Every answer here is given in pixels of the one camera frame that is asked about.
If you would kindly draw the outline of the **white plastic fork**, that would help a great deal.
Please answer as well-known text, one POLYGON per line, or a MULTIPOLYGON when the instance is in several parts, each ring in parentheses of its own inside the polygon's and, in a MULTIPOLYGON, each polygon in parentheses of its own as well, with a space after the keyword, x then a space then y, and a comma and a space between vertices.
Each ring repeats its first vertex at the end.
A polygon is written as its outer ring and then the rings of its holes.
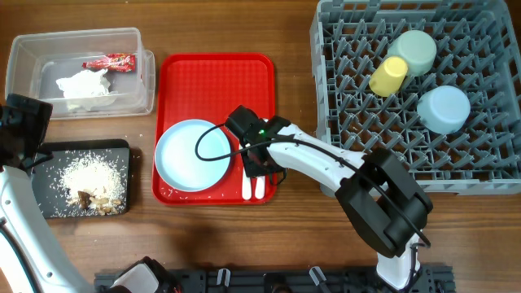
POLYGON ((256 199, 263 199, 265 197, 265 177, 256 178, 256 187, 254 195, 256 199))

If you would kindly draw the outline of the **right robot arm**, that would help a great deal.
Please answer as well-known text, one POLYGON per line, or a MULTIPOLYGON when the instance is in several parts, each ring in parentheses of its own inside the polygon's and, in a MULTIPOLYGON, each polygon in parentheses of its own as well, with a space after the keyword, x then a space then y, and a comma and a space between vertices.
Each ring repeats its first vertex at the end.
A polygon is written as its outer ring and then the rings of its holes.
POLYGON ((392 151, 348 151, 327 144, 280 116, 269 120, 239 106, 225 127, 239 140, 247 175, 293 169, 329 190, 357 234, 378 254, 376 272, 396 291, 419 275, 418 249, 432 201, 392 151))

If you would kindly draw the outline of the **mint green bowl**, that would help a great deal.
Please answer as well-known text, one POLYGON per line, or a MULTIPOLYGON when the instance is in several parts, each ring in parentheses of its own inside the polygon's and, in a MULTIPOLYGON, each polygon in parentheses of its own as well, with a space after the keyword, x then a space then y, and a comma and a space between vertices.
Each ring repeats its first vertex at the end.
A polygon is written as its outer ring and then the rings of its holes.
POLYGON ((407 63, 408 75, 412 77, 428 73, 436 55, 437 47, 434 39, 420 30, 402 33, 387 49, 387 57, 400 57, 407 63))

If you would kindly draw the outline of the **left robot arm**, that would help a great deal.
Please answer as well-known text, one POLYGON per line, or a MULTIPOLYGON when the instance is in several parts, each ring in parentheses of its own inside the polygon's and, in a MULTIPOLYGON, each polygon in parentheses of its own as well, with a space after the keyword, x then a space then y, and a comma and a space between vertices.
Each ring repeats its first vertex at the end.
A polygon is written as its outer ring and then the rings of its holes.
POLYGON ((179 292, 179 281, 144 257, 110 286, 86 281, 38 207, 30 173, 53 155, 41 149, 53 107, 8 94, 1 108, 1 271, 14 292, 179 292))

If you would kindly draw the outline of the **large light blue plate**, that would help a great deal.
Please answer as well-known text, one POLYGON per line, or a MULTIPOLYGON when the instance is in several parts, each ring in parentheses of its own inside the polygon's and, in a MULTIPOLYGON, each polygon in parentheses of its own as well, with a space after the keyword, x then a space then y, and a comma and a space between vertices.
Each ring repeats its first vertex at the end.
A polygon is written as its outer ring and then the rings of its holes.
POLYGON ((228 138, 206 120, 183 120, 167 129, 155 147, 155 168, 174 189, 198 192, 216 185, 226 174, 231 153, 228 138))

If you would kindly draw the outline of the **yellow plastic cup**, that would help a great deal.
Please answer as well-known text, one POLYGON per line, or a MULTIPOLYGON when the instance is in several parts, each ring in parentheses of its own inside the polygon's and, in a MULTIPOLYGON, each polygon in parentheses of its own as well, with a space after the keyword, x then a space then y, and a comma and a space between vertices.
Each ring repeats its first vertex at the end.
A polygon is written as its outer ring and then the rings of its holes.
POLYGON ((395 94, 400 89, 408 69, 408 64, 401 57, 386 58, 370 77, 371 91, 381 97, 395 94))

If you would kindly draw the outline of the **white plastic spoon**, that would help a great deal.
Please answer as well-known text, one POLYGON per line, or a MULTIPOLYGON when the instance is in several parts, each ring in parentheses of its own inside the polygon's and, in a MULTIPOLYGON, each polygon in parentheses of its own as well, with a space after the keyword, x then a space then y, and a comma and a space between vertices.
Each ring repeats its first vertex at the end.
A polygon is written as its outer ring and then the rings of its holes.
POLYGON ((243 169, 242 173, 242 198, 244 200, 250 200, 252 198, 252 183, 251 178, 247 176, 246 169, 243 169))

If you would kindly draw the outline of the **red snack wrapper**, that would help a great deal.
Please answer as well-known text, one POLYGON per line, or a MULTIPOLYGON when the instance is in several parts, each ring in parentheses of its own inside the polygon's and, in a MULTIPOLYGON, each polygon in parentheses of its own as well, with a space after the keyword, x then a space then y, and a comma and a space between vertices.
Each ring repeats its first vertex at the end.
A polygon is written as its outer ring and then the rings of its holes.
POLYGON ((84 62, 85 69, 107 69, 114 72, 133 72, 136 69, 136 56, 126 53, 114 53, 104 55, 101 59, 84 62))

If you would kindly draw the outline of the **white napkin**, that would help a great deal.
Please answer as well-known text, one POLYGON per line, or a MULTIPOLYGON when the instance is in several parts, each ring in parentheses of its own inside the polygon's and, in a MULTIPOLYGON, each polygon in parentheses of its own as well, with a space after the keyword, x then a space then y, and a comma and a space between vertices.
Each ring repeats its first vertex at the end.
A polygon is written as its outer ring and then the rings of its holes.
POLYGON ((63 91, 69 111, 84 109, 87 111, 95 107, 106 107, 115 102, 115 94, 109 87, 111 82, 104 76, 107 69, 98 71, 82 70, 72 77, 60 78, 57 86, 63 91))

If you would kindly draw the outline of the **small light blue bowl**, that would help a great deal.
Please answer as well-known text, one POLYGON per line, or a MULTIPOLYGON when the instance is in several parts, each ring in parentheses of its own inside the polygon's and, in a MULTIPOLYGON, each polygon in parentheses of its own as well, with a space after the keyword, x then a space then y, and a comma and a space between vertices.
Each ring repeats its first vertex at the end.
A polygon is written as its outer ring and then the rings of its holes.
POLYGON ((439 134, 457 132, 471 112, 467 95, 451 85, 439 86, 426 92, 419 100, 416 112, 421 123, 439 134))

